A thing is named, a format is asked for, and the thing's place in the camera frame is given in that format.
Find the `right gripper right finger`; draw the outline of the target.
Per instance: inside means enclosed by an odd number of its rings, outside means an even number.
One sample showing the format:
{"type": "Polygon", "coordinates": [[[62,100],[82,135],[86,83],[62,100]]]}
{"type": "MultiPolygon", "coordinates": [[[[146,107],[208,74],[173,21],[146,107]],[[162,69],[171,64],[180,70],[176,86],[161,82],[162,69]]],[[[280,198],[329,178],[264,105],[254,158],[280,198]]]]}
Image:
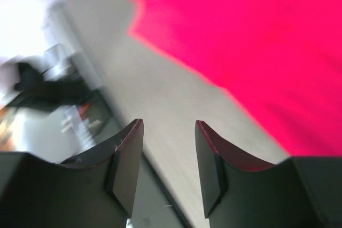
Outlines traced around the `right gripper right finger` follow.
{"type": "Polygon", "coordinates": [[[341,227],[341,158],[259,159],[195,125],[204,215],[211,227],[341,227]]]}

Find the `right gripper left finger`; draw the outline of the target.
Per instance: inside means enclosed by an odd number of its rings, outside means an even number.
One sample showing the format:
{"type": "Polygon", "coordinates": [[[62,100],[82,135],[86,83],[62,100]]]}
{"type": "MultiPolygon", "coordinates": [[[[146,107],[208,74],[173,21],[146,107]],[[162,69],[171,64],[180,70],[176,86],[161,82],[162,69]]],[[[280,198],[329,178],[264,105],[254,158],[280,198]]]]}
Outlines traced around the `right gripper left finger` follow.
{"type": "Polygon", "coordinates": [[[144,123],[60,164],[1,153],[1,227],[125,227],[131,218],[144,123]]]}

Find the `magenta t shirt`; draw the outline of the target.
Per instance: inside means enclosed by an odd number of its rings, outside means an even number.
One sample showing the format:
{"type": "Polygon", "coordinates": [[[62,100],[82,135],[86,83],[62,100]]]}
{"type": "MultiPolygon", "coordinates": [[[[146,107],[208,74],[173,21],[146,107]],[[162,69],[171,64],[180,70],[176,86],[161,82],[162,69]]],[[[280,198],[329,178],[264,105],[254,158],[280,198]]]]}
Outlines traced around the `magenta t shirt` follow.
{"type": "Polygon", "coordinates": [[[341,0],[133,1],[133,37],[224,90],[289,154],[341,156],[341,0]]]}

